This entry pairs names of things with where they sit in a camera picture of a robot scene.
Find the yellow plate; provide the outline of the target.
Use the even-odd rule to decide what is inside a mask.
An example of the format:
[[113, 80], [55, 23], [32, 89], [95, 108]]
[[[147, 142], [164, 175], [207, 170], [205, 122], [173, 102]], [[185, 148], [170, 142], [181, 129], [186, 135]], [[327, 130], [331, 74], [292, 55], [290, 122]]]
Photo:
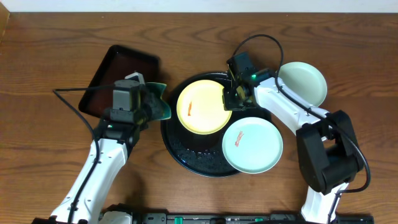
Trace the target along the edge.
[[199, 80], [178, 96], [176, 111], [184, 128], [195, 134], [213, 134], [229, 121], [232, 112], [223, 104], [224, 86], [213, 80]]

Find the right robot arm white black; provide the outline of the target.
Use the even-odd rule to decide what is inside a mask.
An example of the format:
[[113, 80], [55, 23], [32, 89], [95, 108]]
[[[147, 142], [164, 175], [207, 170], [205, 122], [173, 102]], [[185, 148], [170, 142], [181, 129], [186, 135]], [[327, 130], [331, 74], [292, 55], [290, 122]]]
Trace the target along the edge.
[[226, 110], [263, 108], [296, 136], [300, 171], [309, 186], [301, 214], [306, 222], [332, 223], [340, 197], [356, 174], [369, 172], [349, 116], [330, 113], [293, 91], [279, 72], [268, 68], [227, 72], [231, 84], [223, 92]]

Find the green yellow sponge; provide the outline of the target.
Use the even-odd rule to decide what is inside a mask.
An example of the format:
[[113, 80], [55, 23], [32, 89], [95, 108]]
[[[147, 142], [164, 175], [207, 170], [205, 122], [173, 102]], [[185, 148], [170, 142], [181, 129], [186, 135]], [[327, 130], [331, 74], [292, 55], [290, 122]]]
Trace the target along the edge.
[[160, 121], [170, 119], [172, 116], [169, 104], [162, 99], [162, 95], [167, 85], [164, 83], [147, 82], [146, 88], [148, 91], [146, 104], [151, 111], [150, 121]]

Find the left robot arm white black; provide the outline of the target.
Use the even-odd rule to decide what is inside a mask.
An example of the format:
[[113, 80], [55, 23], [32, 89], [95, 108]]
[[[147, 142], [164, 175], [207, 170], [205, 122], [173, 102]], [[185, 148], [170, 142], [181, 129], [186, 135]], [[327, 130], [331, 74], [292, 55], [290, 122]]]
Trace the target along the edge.
[[102, 211], [104, 201], [139, 133], [150, 121], [170, 118], [170, 107], [162, 99], [162, 83], [112, 90], [112, 106], [103, 110], [96, 128], [88, 128], [93, 142], [69, 193], [48, 218], [35, 218], [33, 223], [140, 223], [140, 215], [121, 204]]

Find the light green plate with stain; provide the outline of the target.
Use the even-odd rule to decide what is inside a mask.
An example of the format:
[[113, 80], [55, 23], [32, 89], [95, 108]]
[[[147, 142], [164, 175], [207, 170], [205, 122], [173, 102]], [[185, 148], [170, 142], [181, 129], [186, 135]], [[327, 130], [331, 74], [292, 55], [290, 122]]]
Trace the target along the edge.
[[279, 130], [258, 117], [235, 121], [226, 130], [221, 145], [227, 162], [247, 174], [259, 174], [273, 168], [283, 152]]

